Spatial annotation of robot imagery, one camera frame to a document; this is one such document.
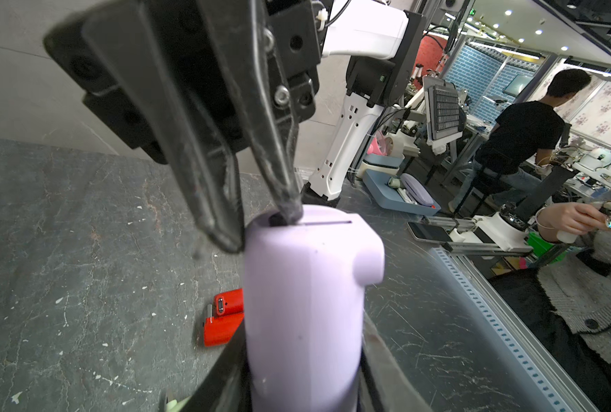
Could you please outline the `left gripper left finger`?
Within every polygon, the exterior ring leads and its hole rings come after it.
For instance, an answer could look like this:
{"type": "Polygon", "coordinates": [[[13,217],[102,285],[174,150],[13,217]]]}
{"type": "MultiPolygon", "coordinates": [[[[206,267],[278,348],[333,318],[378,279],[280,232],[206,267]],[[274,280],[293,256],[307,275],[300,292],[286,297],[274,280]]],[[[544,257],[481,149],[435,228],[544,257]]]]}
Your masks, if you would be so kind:
{"type": "Polygon", "coordinates": [[[231,341],[180,411],[248,411],[249,362],[245,325],[231,341]]]}

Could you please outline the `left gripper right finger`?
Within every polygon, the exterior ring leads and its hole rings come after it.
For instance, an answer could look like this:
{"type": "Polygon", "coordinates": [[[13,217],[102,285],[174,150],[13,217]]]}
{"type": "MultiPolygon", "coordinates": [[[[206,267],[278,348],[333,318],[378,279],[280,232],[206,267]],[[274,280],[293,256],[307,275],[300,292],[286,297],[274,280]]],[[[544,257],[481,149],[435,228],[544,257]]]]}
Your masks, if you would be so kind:
{"type": "Polygon", "coordinates": [[[432,411],[400,369],[367,313],[359,379],[359,411],[432,411]]]}

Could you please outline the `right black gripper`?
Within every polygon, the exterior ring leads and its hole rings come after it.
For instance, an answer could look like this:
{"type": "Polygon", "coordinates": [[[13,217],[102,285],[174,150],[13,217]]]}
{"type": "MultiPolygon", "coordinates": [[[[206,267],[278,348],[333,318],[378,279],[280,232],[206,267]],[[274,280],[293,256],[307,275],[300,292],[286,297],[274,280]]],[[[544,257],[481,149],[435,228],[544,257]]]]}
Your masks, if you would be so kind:
{"type": "Polygon", "coordinates": [[[47,32],[44,48],[130,149],[169,163],[197,228],[224,252],[242,252],[231,149],[248,144],[238,119],[282,220],[303,216],[293,155],[298,122],[316,111],[320,9],[310,1],[199,1],[201,19],[193,1],[154,6],[159,20],[144,1],[84,10],[47,32]]]}

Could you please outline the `green flashlight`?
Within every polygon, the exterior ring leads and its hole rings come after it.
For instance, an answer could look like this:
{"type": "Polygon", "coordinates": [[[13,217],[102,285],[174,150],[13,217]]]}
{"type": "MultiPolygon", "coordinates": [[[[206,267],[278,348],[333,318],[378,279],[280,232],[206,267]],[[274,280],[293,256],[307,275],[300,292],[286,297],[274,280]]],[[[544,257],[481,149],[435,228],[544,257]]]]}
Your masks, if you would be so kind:
{"type": "Polygon", "coordinates": [[[181,400],[177,400],[176,398],[171,398],[166,396],[164,403],[164,412],[180,412],[190,401],[190,397],[184,398],[181,400]]]}

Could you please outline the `purple flashlight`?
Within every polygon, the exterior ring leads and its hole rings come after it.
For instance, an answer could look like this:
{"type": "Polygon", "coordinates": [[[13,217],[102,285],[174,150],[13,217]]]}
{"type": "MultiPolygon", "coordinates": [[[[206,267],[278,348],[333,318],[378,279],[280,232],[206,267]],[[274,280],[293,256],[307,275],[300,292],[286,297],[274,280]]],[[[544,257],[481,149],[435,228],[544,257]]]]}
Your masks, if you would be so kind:
{"type": "Polygon", "coordinates": [[[359,215],[307,205],[246,228],[245,337],[255,411],[354,411],[365,289],[384,278],[384,244],[359,215]]]}

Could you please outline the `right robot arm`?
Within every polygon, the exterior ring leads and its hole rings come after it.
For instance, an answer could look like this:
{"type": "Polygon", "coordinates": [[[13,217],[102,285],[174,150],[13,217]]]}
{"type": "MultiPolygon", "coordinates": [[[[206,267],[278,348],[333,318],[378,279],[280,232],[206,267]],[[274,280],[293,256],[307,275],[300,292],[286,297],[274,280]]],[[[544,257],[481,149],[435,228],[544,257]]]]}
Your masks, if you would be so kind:
{"type": "Polygon", "coordinates": [[[195,226],[236,253],[238,152],[252,152],[282,219],[297,221],[293,157],[316,111],[318,65],[349,56],[347,94],[390,106],[424,25],[375,1],[107,1],[56,24],[44,48],[128,147],[170,166],[195,226]]]}

